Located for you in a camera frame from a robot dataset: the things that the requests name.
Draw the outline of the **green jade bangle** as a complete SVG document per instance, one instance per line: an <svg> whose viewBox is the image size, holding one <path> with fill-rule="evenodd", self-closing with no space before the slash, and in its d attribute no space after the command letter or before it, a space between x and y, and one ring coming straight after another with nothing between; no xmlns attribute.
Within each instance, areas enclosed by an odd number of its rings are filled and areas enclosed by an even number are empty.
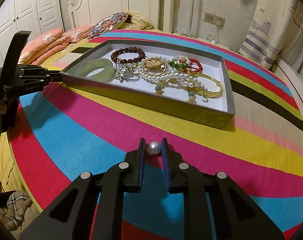
<svg viewBox="0 0 303 240"><path fill-rule="evenodd" d="M95 59L78 67L75 76L97 82L110 82L115 78L115 70L112 61Z"/></svg>

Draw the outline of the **silver leaf brooch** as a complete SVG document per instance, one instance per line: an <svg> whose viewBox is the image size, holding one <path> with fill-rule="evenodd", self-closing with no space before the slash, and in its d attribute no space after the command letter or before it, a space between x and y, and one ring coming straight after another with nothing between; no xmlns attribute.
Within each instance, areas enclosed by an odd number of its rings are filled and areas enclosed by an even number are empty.
<svg viewBox="0 0 303 240"><path fill-rule="evenodd" d="M115 79L123 82L128 81L130 78L139 75L138 63L121 64L116 63L114 67Z"/></svg>

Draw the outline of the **single pearl earring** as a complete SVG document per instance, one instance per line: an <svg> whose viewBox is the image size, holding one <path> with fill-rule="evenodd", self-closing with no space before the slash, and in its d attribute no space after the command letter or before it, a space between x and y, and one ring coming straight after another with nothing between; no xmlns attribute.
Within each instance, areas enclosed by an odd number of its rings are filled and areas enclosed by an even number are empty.
<svg viewBox="0 0 303 240"><path fill-rule="evenodd" d="M148 144L146 151L148 155L152 156L159 154L161 152L161 149L162 147L159 142L152 141Z"/></svg>

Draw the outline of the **gold bangle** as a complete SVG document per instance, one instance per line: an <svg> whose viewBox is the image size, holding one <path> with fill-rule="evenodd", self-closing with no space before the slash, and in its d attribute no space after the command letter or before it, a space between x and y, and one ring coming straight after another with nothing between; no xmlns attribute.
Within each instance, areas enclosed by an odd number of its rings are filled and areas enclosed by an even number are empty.
<svg viewBox="0 0 303 240"><path fill-rule="evenodd" d="M223 94L223 87L219 80L206 74L192 74L194 86L191 88L198 95L210 99L220 98Z"/></svg>

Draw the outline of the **grey cardboard tray box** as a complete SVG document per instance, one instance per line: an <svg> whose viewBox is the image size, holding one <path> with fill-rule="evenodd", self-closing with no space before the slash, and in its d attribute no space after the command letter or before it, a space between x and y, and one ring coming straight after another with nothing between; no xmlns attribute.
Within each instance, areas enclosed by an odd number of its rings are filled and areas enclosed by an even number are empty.
<svg viewBox="0 0 303 240"><path fill-rule="evenodd" d="M149 57L167 60L161 76L143 73L142 61ZM139 75L120 82L97 82L75 76L75 70L95 59L116 63L138 63ZM206 74L219 80L220 98L210 99L191 90L192 74ZM84 53L61 71L65 85L131 103L203 125L224 129L235 114L231 82L221 56L202 50L163 42L108 40Z"/></svg>

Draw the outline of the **pink folded quilt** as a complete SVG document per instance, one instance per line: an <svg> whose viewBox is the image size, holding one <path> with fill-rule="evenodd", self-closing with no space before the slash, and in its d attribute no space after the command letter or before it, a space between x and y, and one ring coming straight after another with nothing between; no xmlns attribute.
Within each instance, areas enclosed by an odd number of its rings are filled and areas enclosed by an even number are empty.
<svg viewBox="0 0 303 240"><path fill-rule="evenodd" d="M70 43L77 43L86 38L93 25L73 28L64 32L56 28L34 38L23 48L18 64L41 65L54 54L64 50Z"/></svg>

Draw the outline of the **plaid plush slipper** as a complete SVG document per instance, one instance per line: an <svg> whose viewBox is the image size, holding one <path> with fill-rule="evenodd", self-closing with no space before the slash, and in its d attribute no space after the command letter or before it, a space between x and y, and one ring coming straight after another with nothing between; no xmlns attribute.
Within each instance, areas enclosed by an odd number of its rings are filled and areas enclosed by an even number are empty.
<svg viewBox="0 0 303 240"><path fill-rule="evenodd" d="M8 191L0 193L0 220L15 239L40 214L26 191Z"/></svg>

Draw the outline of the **rainbow striped round mat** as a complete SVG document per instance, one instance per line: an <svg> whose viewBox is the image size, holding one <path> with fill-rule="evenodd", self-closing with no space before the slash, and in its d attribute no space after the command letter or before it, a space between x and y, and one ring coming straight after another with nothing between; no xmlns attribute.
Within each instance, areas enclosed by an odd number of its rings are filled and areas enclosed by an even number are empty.
<svg viewBox="0 0 303 240"><path fill-rule="evenodd" d="M44 209L81 172L102 173L121 162L141 138L166 138L202 172L226 172L290 238L303 222L303 118L286 84L232 51L173 34L117 30L81 44L75 53L116 38L222 56L235 117L222 131L58 83L23 96L8 135L38 208Z"/></svg>

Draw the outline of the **yellow floral bedsheet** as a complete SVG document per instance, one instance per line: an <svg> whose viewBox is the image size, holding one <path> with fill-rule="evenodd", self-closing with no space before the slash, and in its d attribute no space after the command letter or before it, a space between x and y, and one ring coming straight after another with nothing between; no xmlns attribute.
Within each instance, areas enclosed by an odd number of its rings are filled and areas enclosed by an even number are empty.
<svg viewBox="0 0 303 240"><path fill-rule="evenodd" d="M4 101L0 99L0 110L5 109ZM17 178L17 169L9 152L7 131L0 133L0 192L24 188L22 182Z"/></svg>

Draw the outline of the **embroidered round cushion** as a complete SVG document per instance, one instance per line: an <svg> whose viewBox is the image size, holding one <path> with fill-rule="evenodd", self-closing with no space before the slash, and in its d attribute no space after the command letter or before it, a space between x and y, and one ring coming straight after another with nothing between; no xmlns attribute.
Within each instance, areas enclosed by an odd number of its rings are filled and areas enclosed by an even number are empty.
<svg viewBox="0 0 303 240"><path fill-rule="evenodd" d="M87 38L91 40L109 31L117 30L123 25L127 18L128 14L126 12L117 12L104 18L92 27L88 32Z"/></svg>

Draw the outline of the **tan plush pillow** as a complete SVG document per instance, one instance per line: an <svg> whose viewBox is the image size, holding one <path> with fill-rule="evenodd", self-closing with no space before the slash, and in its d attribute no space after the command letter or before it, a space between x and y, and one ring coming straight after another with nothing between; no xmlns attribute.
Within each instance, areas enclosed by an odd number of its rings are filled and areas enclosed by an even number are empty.
<svg viewBox="0 0 303 240"><path fill-rule="evenodd" d="M150 30L154 29L154 26L150 20L136 12L127 12L128 18L125 22L119 27L119 29L125 30Z"/></svg>

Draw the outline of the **white bed headboard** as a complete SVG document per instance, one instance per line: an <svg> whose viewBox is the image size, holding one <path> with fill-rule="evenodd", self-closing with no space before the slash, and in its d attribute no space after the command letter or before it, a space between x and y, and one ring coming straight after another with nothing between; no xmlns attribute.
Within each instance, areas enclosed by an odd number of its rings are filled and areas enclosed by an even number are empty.
<svg viewBox="0 0 303 240"><path fill-rule="evenodd" d="M136 12L150 20L151 25L165 33L173 31L175 0L78 0L68 3L71 27L98 23L117 12Z"/></svg>

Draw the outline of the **white side desk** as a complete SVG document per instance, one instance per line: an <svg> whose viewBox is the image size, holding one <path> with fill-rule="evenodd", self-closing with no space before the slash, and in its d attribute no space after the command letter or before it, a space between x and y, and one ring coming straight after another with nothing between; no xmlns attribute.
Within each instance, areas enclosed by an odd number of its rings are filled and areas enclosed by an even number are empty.
<svg viewBox="0 0 303 240"><path fill-rule="evenodd" d="M287 85L303 116L303 78L301 75L282 59L276 61L274 74Z"/></svg>

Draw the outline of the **white nightstand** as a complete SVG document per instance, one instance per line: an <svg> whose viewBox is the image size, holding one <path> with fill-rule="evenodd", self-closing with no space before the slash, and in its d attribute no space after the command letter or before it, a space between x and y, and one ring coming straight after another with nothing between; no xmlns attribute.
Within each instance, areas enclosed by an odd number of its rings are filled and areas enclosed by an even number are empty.
<svg viewBox="0 0 303 240"><path fill-rule="evenodd" d="M228 46L220 44L216 40L207 40L207 39L204 39L204 38L201 38L201 37L195 37L195 36L191 35L190 33L184 33L184 32L181 32L181 31L178 31L178 32L175 31L175 32L173 32L173 34L184 36L184 37L189 37L189 38L194 38L194 39L196 39L198 41L202 41L202 42L206 42L206 43L209 43L209 44L212 44L212 45L215 45L215 46L219 46L219 47L227 49L227 50L230 49Z"/></svg>

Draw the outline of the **striped boat print curtain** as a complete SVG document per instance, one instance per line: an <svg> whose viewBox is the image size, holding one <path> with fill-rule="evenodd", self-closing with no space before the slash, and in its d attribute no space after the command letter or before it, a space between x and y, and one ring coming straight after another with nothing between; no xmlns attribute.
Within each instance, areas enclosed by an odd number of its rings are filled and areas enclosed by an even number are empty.
<svg viewBox="0 0 303 240"><path fill-rule="evenodd" d="M303 64L303 5L300 0L258 0L239 53L269 69L281 58Z"/></svg>

